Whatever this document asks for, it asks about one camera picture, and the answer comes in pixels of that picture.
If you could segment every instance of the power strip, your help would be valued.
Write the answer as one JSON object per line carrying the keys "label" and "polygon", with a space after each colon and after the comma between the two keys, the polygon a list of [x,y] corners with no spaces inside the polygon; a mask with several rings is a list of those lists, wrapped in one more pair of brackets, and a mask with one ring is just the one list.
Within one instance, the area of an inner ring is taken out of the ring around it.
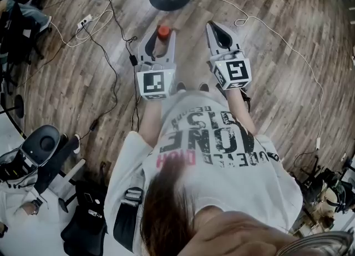
{"label": "power strip", "polygon": [[87,15],[84,19],[82,19],[79,23],[78,23],[78,29],[81,30],[83,28],[83,26],[86,26],[90,21],[93,20],[93,17],[91,14]]}

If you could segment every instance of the black strap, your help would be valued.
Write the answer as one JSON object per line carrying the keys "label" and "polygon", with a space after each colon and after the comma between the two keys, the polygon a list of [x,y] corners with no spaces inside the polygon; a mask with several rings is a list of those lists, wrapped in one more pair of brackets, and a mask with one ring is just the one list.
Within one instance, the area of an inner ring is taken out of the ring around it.
{"label": "black strap", "polygon": [[331,205],[332,207],[339,207],[339,205],[340,205],[339,203],[333,203],[328,199],[327,199],[327,203],[328,203],[328,205]]}
{"label": "black strap", "polygon": [[113,236],[124,248],[133,252],[133,239],[139,205],[142,203],[143,190],[134,187],[126,191],[117,212]]}

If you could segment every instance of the graphic print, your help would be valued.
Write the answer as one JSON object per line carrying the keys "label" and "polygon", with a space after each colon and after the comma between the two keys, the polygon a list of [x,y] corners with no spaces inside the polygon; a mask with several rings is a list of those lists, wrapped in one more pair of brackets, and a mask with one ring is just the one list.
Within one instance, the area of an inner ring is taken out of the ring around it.
{"label": "graphic print", "polygon": [[249,78],[244,61],[226,62],[226,64],[231,81],[239,81],[241,79]]}
{"label": "graphic print", "polygon": [[233,89],[233,88],[242,88],[244,87],[244,85],[246,85],[248,83],[248,81],[245,82],[234,82],[229,84],[229,86],[227,87],[227,89]]}
{"label": "graphic print", "polygon": [[222,73],[220,72],[220,70],[217,67],[215,67],[214,75],[216,76],[220,85],[223,87],[224,84],[226,84],[226,80],[224,79]]}
{"label": "graphic print", "polygon": [[188,165],[196,164],[196,152],[203,162],[220,167],[246,167],[269,162],[264,152],[255,152],[253,135],[231,112],[214,112],[210,106],[195,107],[171,120],[173,132],[160,143],[156,160],[161,168],[167,158],[179,157]]}
{"label": "graphic print", "polygon": [[164,91],[164,72],[147,72],[143,75],[144,93]]}

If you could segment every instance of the buckle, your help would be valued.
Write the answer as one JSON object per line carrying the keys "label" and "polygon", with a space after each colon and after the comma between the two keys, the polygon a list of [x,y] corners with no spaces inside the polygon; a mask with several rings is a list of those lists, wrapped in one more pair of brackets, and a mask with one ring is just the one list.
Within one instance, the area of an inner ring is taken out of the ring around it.
{"label": "buckle", "polygon": [[140,205],[142,201],[143,201],[143,190],[138,187],[132,187],[126,191],[125,199],[122,200],[122,203],[136,207],[137,205]]}

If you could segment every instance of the brown hair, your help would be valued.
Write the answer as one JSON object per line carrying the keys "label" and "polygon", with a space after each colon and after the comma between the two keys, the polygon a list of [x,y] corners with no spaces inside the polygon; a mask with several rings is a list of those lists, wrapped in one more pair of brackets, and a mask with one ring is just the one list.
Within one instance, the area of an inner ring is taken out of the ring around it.
{"label": "brown hair", "polygon": [[334,218],[328,216],[320,217],[319,222],[324,228],[330,228],[334,223]]}
{"label": "brown hair", "polygon": [[176,190],[184,168],[179,158],[167,160],[149,184],[140,234],[150,256],[178,255],[194,235],[193,221],[190,224],[193,202],[185,188]]}

